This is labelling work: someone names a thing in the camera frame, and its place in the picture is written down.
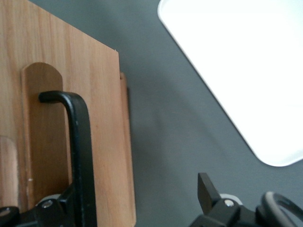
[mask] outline wooden board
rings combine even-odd
[[[17,164],[15,144],[0,136],[0,207],[18,205]]]
[[[40,103],[41,92],[63,89],[60,73],[51,65],[33,63],[22,70],[28,209],[42,198],[61,194],[69,185],[62,104]]]
[[[0,0],[0,135],[18,150],[21,210],[28,207],[29,176],[20,72],[34,62],[54,66],[63,90],[88,106],[98,226],[133,226],[118,53],[27,0]]]
[[[131,150],[131,135],[129,125],[129,112],[128,112],[128,92],[127,92],[127,80],[124,73],[120,73],[121,80],[121,99],[122,99],[122,111],[123,111],[123,126],[124,126],[124,137],[125,137],[125,160],[127,167],[127,175],[133,175],[133,162],[132,162],[132,150]],[[132,177],[128,179],[128,209],[132,212],[132,225],[136,224],[136,208],[134,199],[134,180]]]

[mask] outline screw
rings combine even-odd
[[[5,215],[8,215],[10,213],[9,207],[7,207],[5,210],[0,211],[0,217],[4,217]]]
[[[231,200],[225,200],[224,203],[228,207],[233,207],[235,205],[234,202]]]
[[[48,208],[48,207],[52,206],[52,204],[53,204],[53,201],[48,200],[48,201],[46,201],[46,202],[44,202],[44,203],[42,204],[42,207],[43,207],[43,208]]]

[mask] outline wooden edge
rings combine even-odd
[[[18,206],[18,160],[14,142],[0,136],[0,207]]]
[[[122,98],[122,112],[123,112],[123,128],[125,136],[125,157],[126,168],[128,176],[128,198],[129,205],[132,214],[132,227],[136,224],[136,207],[134,197],[134,175],[133,175],[133,162],[132,162],[132,150],[131,150],[131,136],[130,136],[130,124],[129,124],[129,110],[128,110],[128,92],[127,81],[124,73],[120,73],[121,82],[121,98]]]

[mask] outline white tray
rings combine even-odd
[[[303,158],[303,0],[161,0],[158,15],[253,153]]]

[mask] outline gray surface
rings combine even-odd
[[[257,160],[160,23],[159,0],[32,2],[119,52],[130,88],[137,227],[188,226],[201,212],[198,172],[250,209],[265,191],[303,207],[303,162]]]

